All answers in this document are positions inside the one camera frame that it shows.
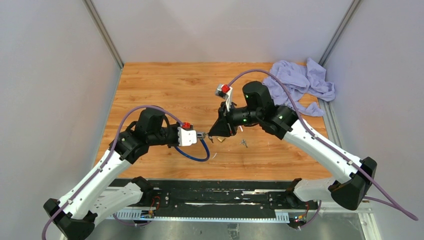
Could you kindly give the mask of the aluminium base frame rails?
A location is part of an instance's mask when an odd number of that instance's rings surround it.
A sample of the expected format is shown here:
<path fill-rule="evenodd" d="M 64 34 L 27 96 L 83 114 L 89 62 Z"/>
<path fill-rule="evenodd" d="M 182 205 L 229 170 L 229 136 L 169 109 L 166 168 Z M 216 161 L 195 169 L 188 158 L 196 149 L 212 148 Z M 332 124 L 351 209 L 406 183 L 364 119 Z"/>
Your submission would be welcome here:
<path fill-rule="evenodd" d="M 120 220 L 304 224 L 314 214 L 349 214 L 334 202 L 290 206 L 282 189 L 176 188 L 155 189 L 150 200 L 127 206 Z"/>

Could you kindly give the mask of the brass padlock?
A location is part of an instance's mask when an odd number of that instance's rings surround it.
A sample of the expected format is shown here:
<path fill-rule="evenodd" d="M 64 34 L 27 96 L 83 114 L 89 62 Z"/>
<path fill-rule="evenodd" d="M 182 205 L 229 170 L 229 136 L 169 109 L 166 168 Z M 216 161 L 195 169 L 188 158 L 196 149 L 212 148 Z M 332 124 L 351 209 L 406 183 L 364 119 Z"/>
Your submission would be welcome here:
<path fill-rule="evenodd" d="M 226 140 L 226 138 L 225 138 L 225 137 L 221 137 L 221 136 L 217 136 L 217 137 L 216 137 L 216 139 L 217 139 L 220 143 L 222 143 L 223 141 L 225 141 L 225 140 Z"/>

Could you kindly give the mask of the small silver keys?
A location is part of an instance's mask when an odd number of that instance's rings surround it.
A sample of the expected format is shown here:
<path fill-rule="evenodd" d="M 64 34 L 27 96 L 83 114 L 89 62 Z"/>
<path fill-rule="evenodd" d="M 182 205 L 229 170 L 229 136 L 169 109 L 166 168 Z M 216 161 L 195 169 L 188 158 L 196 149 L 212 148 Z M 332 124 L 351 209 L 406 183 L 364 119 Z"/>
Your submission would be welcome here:
<path fill-rule="evenodd" d="M 240 145 L 243 145 L 246 148 L 248 147 L 247 142 L 244 139 L 241 140 Z"/>

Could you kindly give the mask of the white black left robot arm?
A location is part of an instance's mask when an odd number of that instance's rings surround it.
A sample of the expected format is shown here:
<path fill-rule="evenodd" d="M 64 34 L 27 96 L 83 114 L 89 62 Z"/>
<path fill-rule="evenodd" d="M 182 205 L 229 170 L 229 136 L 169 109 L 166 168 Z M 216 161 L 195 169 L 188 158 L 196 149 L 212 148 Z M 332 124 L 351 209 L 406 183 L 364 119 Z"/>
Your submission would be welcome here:
<path fill-rule="evenodd" d="M 106 218 L 124 207 L 138 203 L 142 207 L 153 201 L 148 181 L 136 177 L 119 190 L 101 197 L 101 193 L 150 147 L 182 147 L 196 143 L 196 133 L 184 136 L 183 121 L 155 105 L 141 105 L 126 113 L 114 139 L 98 163 L 59 199 L 48 199 L 43 208 L 49 219 L 41 238 L 47 239 L 51 225 L 68 240 L 85 240 Z"/>

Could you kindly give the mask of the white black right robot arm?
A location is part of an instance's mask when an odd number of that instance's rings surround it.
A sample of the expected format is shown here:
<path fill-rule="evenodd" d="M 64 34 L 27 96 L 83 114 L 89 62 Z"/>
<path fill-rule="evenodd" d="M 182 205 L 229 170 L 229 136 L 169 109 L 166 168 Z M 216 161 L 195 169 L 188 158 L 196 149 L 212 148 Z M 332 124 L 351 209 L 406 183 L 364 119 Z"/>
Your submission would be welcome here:
<path fill-rule="evenodd" d="M 211 137 L 229 138 L 239 126 L 258 124 L 266 133 L 293 144 L 315 159 L 330 173 L 330 178 L 307 180 L 296 178 L 283 195 L 283 201 L 297 209 L 312 200 L 331 201 L 354 211 L 367 194 L 377 163 L 371 157 L 352 155 L 313 129 L 288 106 L 275 105 L 268 88 L 252 81 L 242 88 L 246 105 L 232 102 L 232 87 L 220 84 L 215 95 L 224 99 L 218 108 L 218 118 L 208 132 Z"/>

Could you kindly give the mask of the crumpled light blue cloth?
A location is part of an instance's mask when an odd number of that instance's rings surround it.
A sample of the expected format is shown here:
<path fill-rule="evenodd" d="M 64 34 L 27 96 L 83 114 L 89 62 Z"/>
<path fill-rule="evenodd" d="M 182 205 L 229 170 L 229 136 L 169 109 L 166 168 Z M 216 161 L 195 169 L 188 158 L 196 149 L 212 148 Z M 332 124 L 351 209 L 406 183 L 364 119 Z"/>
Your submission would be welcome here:
<path fill-rule="evenodd" d="M 263 79 L 262 84 L 268 88 L 276 106 L 293 107 L 281 85 L 288 89 L 298 111 L 311 117 L 323 117 L 326 112 L 316 102 L 307 107 L 301 105 L 299 101 L 305 94 L 326 102 L 331 102 L 336 98 L 335 84 L 326 81 L 326 69 L 310 57 L 306 60 L 306 65 L 280 60 L 272 65 L 269 72 L 278 79 L 278 82 L 267 76 Z"/>

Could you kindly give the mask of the aluminium corner rail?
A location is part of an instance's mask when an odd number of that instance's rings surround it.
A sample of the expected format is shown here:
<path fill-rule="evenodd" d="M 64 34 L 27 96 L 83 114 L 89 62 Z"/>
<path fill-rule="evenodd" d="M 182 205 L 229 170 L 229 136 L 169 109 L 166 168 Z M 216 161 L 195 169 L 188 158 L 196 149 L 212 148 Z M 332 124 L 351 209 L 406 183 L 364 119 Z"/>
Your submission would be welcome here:
<path fill-rule="evenodd" d="M 114 59 L 116 65 L 119 67 L 120 70 L 123 70 L 124 68 L 124 61 L 119 54 L 119 51 L 114 44 L 114 41 L 112 40 L 106 25 L 104 24 L 94 2 L 92 0 L 82 0 L 84 3 L 90 17 L 92 18 L 94 24 L 96 25 L 97 30 L 99 31 L 101 37 L 103 38 L 103 41 L 105 42 L 110 54 L 112 55 L 112 58 Z"/>
<path fill-rule="evenodd" d="M 359 7 L 362 4 L 362 0 L 352 0 L 349 7 L 347 8 L 345 14 L 343 15 L 340 23 L 338 24 L 334 34 L 332 35 L 329 43 L 327 44 L 321 58 L 318 61 L 318 64 L 322 67 L 327 63 L 329 60 L 333 50 L 335 49 L 337 43 L 339 42 L 340 38 L 342 37 L 343 33 L 347 29 L 349 23 L 354 18 L 356 12 L 358 11 Z"/>

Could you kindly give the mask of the aluminium corner rail left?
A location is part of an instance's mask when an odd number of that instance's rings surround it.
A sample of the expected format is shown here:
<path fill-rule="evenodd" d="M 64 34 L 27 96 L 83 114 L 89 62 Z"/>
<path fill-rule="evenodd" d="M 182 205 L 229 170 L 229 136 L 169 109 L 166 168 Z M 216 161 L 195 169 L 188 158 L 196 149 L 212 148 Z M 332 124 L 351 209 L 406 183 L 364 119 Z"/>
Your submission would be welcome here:
<path fill-rule="evenodd" d="M 101 37 L 103 38 L 103 41 L 105 42 L 110 54 L 112 55 L 112 58 L 114 59 L 116 65 L 119 67 L 120 70 L 123 70 L 124 68 L 124 61 L 119 54 L 119 51 L 114 44 L 114 41 L 112 40 L 106 25 L 104 24 L 94 2 L 92 0 L 82 0 L 84 3 L 90 17 L 92 18 L 94 24 L 96 25 L 97 30 L 99 31 Z"/>

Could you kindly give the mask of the aluminium corner rail right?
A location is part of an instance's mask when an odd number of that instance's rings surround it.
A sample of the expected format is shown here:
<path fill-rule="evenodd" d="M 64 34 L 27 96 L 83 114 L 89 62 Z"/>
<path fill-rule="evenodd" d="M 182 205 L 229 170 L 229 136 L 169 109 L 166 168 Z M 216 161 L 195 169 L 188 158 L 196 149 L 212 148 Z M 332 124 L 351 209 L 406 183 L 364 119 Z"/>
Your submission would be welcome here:
<path fill-rule="evenodd" d="M 358 11 L 359 7 L 362 4 L 362 0 L 352 0 L 349 7 L 347 8 L 345 14 L 343 15 L 340 23 L 338 24 L 334 34 L 332 35 L 329 43 L 327 44 L 321 58 L 318 61 L 318 64 L 322 67 L 327 63 L 329 60 L 333 50 L 335 49 L 337 43 L 339 42 L 340 38 L 342 37 L 343 33 L 347 29 L 349 23 L 354 18 L 356 12 Z"/>

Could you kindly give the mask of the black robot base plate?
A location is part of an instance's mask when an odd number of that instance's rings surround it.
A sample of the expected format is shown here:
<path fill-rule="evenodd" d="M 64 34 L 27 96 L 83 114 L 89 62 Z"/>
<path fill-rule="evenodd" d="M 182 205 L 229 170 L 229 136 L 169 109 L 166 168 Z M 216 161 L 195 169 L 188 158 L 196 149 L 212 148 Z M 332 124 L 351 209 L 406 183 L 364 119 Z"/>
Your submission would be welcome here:
<path fill-rule="evenodd" d="M 151 179 L 151 189 L 117 212 L 120 219 L 156 221 L 294 222 L 318 202 L 295 198 L 289 181 Z"/>

